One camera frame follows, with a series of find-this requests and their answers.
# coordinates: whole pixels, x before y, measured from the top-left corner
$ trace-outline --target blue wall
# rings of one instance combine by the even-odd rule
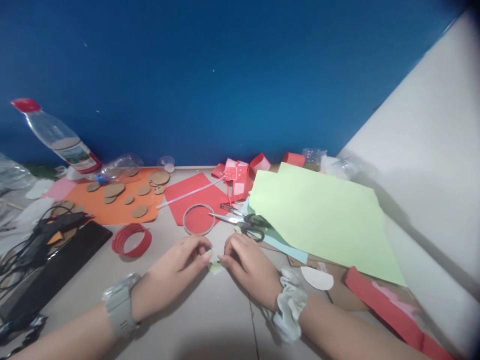
[[[37,100],[104,161],[336,155],[462,12],[441,0],[2,0],[0,152],[61,160]]]

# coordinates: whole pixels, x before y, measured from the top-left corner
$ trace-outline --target plastic straw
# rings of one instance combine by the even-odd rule
[[[162,209],[162,208],[170,205],[171,203],[174,203],[174,202],[176,202],[176,201],[178,201],[178,200],[181,200],[181,199],[183,199],[183,198],[186,198],[187,196],[190,196],[190,195],[192,195],[192,194],[198,193],[199,191],[205,190],[206,188],[209,188],[209,187],[211,187],[212,185],[215,185],[215,184],[223,181],[223,179],[225,179],[225,177],[221,177],[221,178],[219,178],[219,179],[218,179],[217,181],[215,181],[215,182],[211,182],[211,183],[209,183],[208,185],[202,186],[201,188],[199,188],[199,189],[197,189],[197,190],[191,191],[191,192],[189,192],[189,193],[186,193],[185,195],[182,195],[182,196],[179,196],[179,197],[177,197],[177,198],[174,198],[173,200],[170,200],[170,201],[161,203],[161,204],[158,205],[156,208],[157,208],[157,209]]]

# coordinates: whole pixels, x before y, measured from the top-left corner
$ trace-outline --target red paper ring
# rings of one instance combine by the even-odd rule
[[[124,245],[127,239],[131,235],[139,232],[144,232],[143,239],[140,241],[140,244],[138,244],[138,246],[133,250],[125,252]],[[115,234],[113,241],[111,242],[111,249],[118,255],[124,255],[129,258],[139,258],[147,251],[151,243],[152,234],[150,233],[149,229],[143,227],[139,223],[131,223],[122,227]]]
[[[287,152],[283,157],[282,162],[303,168],[305,164],[305,155]]]
[[[272,164],[270,164],[270,161],[267,160],[263,152],[255,156],[250,163],[250,168],[254,174],[257,174],[258,170],[268,171],[270,170],[270,166],[272,166]]]

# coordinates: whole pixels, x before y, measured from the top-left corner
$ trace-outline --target light blue paper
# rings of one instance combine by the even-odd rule
[[[253,210],[249,211],[249,201],[250,196],[245,200],[241,208],[241,212],[244,214],[252,213]],[[301,263],[306,264],[309,254],[305,251],[298,250],[294,247],[291,247],[286,243],[286,241],[280,236],[275,229],[270,228],[265,232],[265,238],[263,239],[268,245],[273,246],[274,248],[280,250],[282,253],[285,253],[292,258],[298,260]]]

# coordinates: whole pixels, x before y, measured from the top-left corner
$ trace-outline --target watch strap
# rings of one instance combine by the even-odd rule
[[[139,326],[132,319],[132,301],[130,289],[123,287],[106,302],[106,309],[110,316],[113,331],[118,338],[126,339]]]

